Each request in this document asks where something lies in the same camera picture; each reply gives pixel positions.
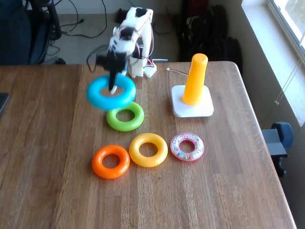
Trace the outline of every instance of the phone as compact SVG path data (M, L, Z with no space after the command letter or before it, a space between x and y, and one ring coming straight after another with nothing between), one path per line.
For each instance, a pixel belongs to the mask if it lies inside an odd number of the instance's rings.
M8 93L2 93L0 92L0 114L6 104L6 102L9 99L9 94Z

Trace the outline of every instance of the white square base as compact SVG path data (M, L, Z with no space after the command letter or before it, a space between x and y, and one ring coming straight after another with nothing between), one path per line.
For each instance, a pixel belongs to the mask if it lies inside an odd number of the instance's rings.
M197 106L189 106L183 102L184 89L185 85L177 85L172 88L173 113L175 116L180 118L208 117L213 114L213 102L207 86L203 86L202 100Z

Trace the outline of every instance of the pink ring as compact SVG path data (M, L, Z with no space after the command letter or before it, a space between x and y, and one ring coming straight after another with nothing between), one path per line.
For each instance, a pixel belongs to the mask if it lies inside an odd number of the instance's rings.
M190 141L194 144L195 149L190 152L186 153L183 152L180 148L179 145L183 141ZM172 141L171 141L171 150L173 155L178 158L179 160L182 161L194 161L200 158L204 152L204 144L203 141L194 134L191 133L182 133L176 135Z

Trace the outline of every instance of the blue chair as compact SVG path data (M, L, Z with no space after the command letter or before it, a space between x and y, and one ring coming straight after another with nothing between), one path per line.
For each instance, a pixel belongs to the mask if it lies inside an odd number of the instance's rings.
M273 123L270 130L262 130L267 143L277 175L283 177L286 173L282 169L282 158L288 157L286 148L289 148L294 140L294 134L289 123Z

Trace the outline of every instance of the stacking ring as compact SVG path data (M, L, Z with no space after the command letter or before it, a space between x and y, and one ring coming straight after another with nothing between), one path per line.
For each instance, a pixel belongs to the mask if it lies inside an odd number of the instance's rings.
M115 97L107 97L100 94L100 91L108 87L109 75L101 76L91 82L87 89L88 103L104 111L128 106L135 98L136 88L134 82L121 73L117 74L115 85L122 88L122 94Z
M122 122L116 118L118 112L122 110L129 110L134 113L134 118L128 122ZM144 111L140 105L132 102L129 106L124 108L114 109L107 112L107 122L115 130L118 131L131 131L138 128L144 120Z
M156 155L147 157L141 155L139 148L144 143L153 143L157 146ZM141 134L133 139L129 146L129 154L132 160L143 167L154 167L161 164L167 156L167 144L159 135L146 133Z
M106 156L111 154L118 156L120 158L120 163L115 168L106 168L103 166L102 161ZM114 179L123 175L127 171L129 164L130 159L127 151L123 147L117 145L104 146L96 152L92 159L92 168L94 172L105 179Z
M194 144L195 149L190 152L186 153L180 149L180 143L183 141L190 141ZM204 152L204 145L203 141L194 134L191 133L182 133L176 135L171 141L171 151L173 155L182 161L194 161L201 157Z

